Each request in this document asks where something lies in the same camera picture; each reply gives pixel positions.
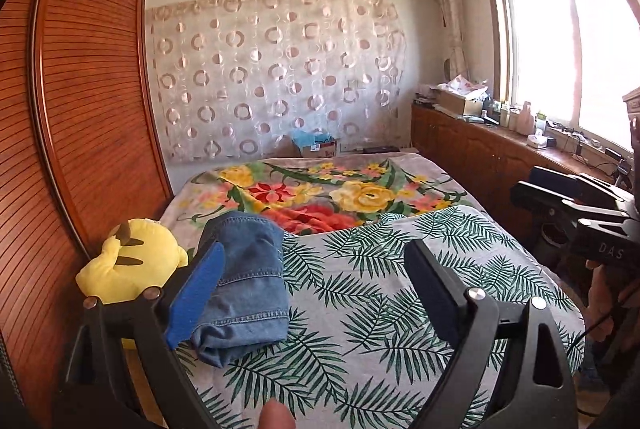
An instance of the screw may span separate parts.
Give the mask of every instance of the screw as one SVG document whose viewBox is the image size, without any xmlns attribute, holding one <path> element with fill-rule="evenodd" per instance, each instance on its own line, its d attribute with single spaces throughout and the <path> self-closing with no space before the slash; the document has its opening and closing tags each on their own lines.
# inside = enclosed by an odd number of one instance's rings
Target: screw
<svg viewBox="0 0 640 429">
<path fill-rule="evenodd" d="M 542 297 L 532 297 L 531 304 L 538 310 L 544 310 L 546 308 L 546 301 Z"/>
<path fill-rule="evenodd" d="M 142 292 L 142 296 L 148 301 L 158 299 L 160 297 L 160 288 L 157 286 L 150 286 Z"/>
<path fill-rule="evenodd" d="M 482 290 L 482 288 L 471 287 L 466 292 L 469 297 L 475 299 L 476 301 L 481 301 L 486 297 L 486 292 Z"/>
<path fill-rule="evenodd" d="M 84 306 L 87 310 L 90 310 L 98 303 L 98 298 L 95 295 L 91 295 L 87 297 L 84 301 L 82 301 L 82 306 Z"/>
</svg>

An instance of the wooden slats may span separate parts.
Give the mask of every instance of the wooden slats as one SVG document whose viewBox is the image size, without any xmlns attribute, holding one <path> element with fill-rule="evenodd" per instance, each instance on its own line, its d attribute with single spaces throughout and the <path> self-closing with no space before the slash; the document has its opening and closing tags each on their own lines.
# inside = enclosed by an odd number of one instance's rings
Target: wooden slats
<svg viewBox="0 0 640 429">
<path fill-rule="evenodd" d="M 0 10 L 0 330 L 27 407 L 50 424 L 63 344 L 80 308 L 69 286 L 82 266 L 47 187 L 33 138 L 27 95 L 32 0 Z M 44 313 L 65 309 L 65 315 Z"/>
<path fill-rule="evenodd" d="M 42 9 L 53 168 L 92 253 L 114 225 L 154 217 L 168 197 L 141 73 L 142 8 L 142 0 L 47 0 Z"/>
</svg>

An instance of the human thumb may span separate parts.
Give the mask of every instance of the human thumb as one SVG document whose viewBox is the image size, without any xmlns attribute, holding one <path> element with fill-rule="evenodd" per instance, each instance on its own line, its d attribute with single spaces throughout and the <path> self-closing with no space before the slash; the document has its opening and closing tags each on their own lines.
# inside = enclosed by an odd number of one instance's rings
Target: human thumb
<svg viewBox="0 0 640 429">
<path fill-rule="evenodd" d="M 257 429 L 296 429 L 296 420 L 287 406 L 271 398 L 262 406 Z"/>
</svg>

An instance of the curtain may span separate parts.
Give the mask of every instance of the curtain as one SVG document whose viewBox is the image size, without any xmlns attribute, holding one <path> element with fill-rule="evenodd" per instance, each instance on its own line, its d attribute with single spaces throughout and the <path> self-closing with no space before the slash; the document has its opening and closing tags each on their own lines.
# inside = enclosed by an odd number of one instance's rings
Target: curtain
<svg viewBox="0 0 640 429">
<path fill-rule="evenodd" d="M 445 24 L 445 64 L 449 65 L 449 80 L 457 75 L 468 78 L 462 47 L 462 0 L 438 0 Z"/>
<path fill-rule="evenodd" d="M 270 158 L 296 130 L 346 149 L 405 142 L 391 0 L 183 2 L 146 12 L 146 40 L 173 160 Z"/>
</svg>

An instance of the wooden wardrobe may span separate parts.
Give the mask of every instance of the wooden wardrobe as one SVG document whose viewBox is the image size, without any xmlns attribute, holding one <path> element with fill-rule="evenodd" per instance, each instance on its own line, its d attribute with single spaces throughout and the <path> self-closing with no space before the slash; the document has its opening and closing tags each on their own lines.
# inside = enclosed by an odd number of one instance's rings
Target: wooden wardrobe
<svg viewBox="0 0 640 429">
<path fill-rule="evenodd" d="M 115 225 L 171 199 L 150 108 L 143 0 L 0 9 L 0 331 L 50 425 L 82 315 L 76 272 Z"/>
</svg>

